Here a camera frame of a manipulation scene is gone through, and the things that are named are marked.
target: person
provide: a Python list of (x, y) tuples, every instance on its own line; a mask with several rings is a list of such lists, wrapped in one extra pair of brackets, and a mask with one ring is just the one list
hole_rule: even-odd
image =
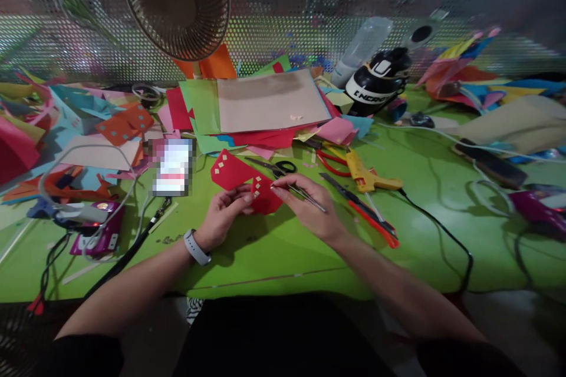
[[(294, 197), (303, 188), (327, 213)], [(193, 233), (204, 252), (224, 242), (239, 214), (251, 214), (249, 185), (214, 195)], [(416, 344), (427, 375), (522, 375), (444, 296), (348, 233), (329, 192), (300, 174), (272, 190), (301, 224), (326, 243), (375, 293)], [(117, 376), (118, 337), (196, 263), (184, 240), (109, 280), (69, 318), (38, 361), (36, 376)], [(174, 376), (394, 375), (349, 319), (314, 295), (207, 300), (190, 328)]]

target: black shirt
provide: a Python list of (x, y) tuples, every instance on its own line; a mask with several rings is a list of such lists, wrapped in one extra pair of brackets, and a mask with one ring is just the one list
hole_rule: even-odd
[[(417, 356), (428, 376), (523, 375), (487, 343), (428, 340)], [(123, 362), (116, 338), (66, 336), (52, 343), (34, 376), (118, 376)], [(394, 376), (344, 313), (317, 295), (207, 300), (173, 376), (235, 372)]]

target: green table surface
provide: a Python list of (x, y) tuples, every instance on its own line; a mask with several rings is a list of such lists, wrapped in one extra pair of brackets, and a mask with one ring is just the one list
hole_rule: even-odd
[[(433, 105), (421, 91), (409, 91), (409, 110), (418, 111)], [(465, 123), (473, 114), (460, 110), (444, 110), (436, 115)], [(519, 215), (499, 217), (478, 204), (470, 192), (470, 183), (478, 173), (450, 150), (451, 142), (440, 135), (418, 129), (388, 129), (374, 125), (366, 137), (382, 148), (353, 142), (364, 164), (374, 166), (379, 175), (398, 177), (404, 181), (409, 197), (434, 214), (473, 253), (475, 265), (469, 289), (487, 291), (517, 289), (525, 277), (516, 265), (513, 243), (524, 231), (526, 222)], [(295, 142), (293, 162), (299, 172), (323, 185), (313, 168), (311, 151)], [(198, 227), (205, 217), (210, 198), (220, 188), (210, 180), (214, 158), (203, 156), (195, 165), (191, 194), (175, 198), (179, 203), (155, 232), (150, 234), (130, 266), (146, 259), (167, 246), (166, 236), (175, 238), (191, 227)], [(530, 164), (524, 167), (530, 175), (528, 182), (566, 186), (566, 173), (559, 164)], [(151, 189), (153, 170), (143, 174), (135, 196), (127, 202), (126, 215), (120, 233), (120, 250), (124, 252), (133, 241), (139, 219), (139, 208)], [(336, 177), (355, 191), (348, 178)], [(131, 181), (122, 181), (114, 192), (121, 195)], [(487, 198), (502, 205), (488, 188)], [(372, 199), (386, 219), (396, 227), (401, 246), (393, 250), (383, 238), (356, 213), (337, 192), (330, 189), (337, 202), (337, 212), (348, 229), (395, 263), (442, 292), (458, 289), (466, 269), (465, 253), (425, 215), (409, 205), (399, 193), (378, 190)], [(162, 198), (153, 199), (143, 224), (161, 205)], [(22, 214), (34, 201), (15, 207), (0, 207), (0, 219)], [(25, 220), (0, 230), (0, 247), (25, 225)], [(35, 299), (40, 287), (40, 275), (45, 266), (47, 245), (62, 236), (61, 228), (47, 220), (33, 220), (8, 257), (0, 265), (0, 302), (26, 302)], [(535, 284), (556, 287), (566, 283), (566, 244), (526, 234), (521, 240), (521, 252)], [(52, 268), (48, 298), (50, 300), (82, 297), (111, 267), (101, 264), (73, 281), (62, 285), (66, 277), (88, 267), (82, 257), (62, 254)], [(310, 235), (283, 205), (271, 216), (238, 217), (223, 246), (213, 253), (207, 267), (194, 267), (181, 278), (176, 290), (201, 298), (235, 295), (281, 295), (286, 293), (326, 290), (368, 299), (367, 288), (344, 262), (321, 241)]]

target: water bottle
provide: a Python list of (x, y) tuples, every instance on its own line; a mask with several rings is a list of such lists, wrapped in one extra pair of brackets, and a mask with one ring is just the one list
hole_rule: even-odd
[(331, 82), (344, 88), (350, 77), (379, 50), (393, 23), (380, 16), (367, 19), (332, 71)]

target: smartwatch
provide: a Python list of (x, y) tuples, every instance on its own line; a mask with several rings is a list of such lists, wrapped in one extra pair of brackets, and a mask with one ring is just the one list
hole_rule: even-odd
[(195, 258), (195, 260), (199, 264), (201, 264), (202, 266), (208, 265), (212, 258), (210, 257), (210, 255), (204, 253), (195, 241), (195, 238), (193, 237), (193, 233), (195, 231), (195, 229), (190, 229), (185, 233), (185, 236), (183, 237), (183, 239), (185, 240), (185, 246), (187, 247), (190, 255)]

